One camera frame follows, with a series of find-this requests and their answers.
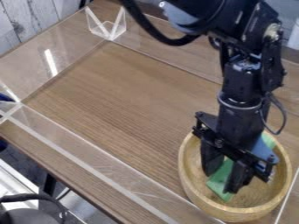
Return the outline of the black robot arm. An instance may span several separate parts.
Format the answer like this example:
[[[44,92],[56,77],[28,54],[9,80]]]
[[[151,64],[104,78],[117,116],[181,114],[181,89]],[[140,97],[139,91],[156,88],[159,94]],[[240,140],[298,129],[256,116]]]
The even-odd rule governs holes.
[[[169,24],[184,33],[168,38],[155,28],[135,0],[119,0],[147,33],[168,46],[189,44],[202,35],[219,46],[223,86],[219,113],[198,112],[192,134],[200,139],[200,163],[212,175],[224,159],[234,161],[224,182],[236,193],[254,177],[268,181],[278,156],[262,144],[268,130],[271,105],[280,102],[274,91],[283,86],[283,29],[278,12],[266,0],[157,0]]]

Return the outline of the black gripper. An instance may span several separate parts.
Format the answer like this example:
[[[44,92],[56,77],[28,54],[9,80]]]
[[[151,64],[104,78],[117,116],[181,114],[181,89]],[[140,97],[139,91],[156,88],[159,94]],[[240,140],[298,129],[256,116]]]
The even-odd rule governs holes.
[[[254,177],[270,180],[278,155],[259,156],[255,143],[267,129],[267,114],[272,98],[270,95],[238,101],[219,92],[219,114],[203,111],[195,114],[192,134],[200,139],[200,163],[207,176],[215,173],[224,158],[234,161],[224,185],[224,193],[239,192]]]

